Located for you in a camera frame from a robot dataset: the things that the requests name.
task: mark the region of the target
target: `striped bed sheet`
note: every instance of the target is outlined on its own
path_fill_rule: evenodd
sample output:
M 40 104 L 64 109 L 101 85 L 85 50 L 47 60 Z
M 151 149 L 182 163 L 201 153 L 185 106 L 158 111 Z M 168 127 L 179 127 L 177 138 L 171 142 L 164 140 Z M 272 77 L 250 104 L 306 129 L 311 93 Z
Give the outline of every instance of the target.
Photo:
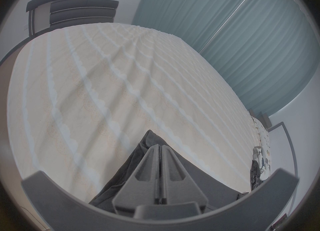
M 44 171 L 89 202 L 147 130 L 200 169 L 250 191 L 259 145 L 242 102 L 180 38 L 117 23 L 57 29 L 19 53 L 7 101 L 22 178 Z

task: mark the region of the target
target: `headboard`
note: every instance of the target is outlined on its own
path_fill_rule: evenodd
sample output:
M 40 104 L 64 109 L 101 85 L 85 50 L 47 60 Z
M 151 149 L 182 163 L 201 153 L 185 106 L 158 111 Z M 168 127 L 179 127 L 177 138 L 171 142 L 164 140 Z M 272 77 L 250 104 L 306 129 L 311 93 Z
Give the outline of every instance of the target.
M 50 27 L 35 32 L 35 9 L 50 5 Z M 119 2 L 113 0 L 32 0 L 26 6 L 29 11 L 29 37 L 33 39 L 43 33 L 63 27 L 113 22 Z

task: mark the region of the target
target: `curtain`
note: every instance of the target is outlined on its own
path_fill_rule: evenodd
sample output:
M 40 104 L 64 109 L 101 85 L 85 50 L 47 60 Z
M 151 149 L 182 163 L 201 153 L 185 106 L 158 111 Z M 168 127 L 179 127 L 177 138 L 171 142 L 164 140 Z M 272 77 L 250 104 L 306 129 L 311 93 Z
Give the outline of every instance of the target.
M 320 49 L 294 0 L 246 0 L 202 56 L 247 109 L 270 116 L 310 81 Z
M 132 24 L 174 34 L 200 52 L 242 1 L 141 0 Z

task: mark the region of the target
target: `cream bedspread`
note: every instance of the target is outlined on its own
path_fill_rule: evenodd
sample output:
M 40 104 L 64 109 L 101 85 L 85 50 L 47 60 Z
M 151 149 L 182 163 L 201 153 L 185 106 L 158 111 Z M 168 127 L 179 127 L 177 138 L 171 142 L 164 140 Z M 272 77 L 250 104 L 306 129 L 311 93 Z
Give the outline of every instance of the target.
M 115 23 L 43 34 L 17 57 L 7 107 L 22 178 L 43 170 L 86 202 L 149 129 L 215 179 L 250 191 L 252 118 L 174 35 Z

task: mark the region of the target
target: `floor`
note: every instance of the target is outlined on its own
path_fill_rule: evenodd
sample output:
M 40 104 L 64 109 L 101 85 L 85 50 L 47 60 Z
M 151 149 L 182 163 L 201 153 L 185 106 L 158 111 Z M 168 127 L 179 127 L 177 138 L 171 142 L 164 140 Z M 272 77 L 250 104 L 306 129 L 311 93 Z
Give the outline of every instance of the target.
M 1 230 L 49 230 L 22 189 L 21 176 L 8 138 L 7 93 L 14 62 L 22 48 L 23 46 L 17 49 L 0 66 L 0 181 L 2 183 L 0 187 L 0 227 L 6 227 Z M 33 228 L 28 227 L 24 218 L 28 219 Z

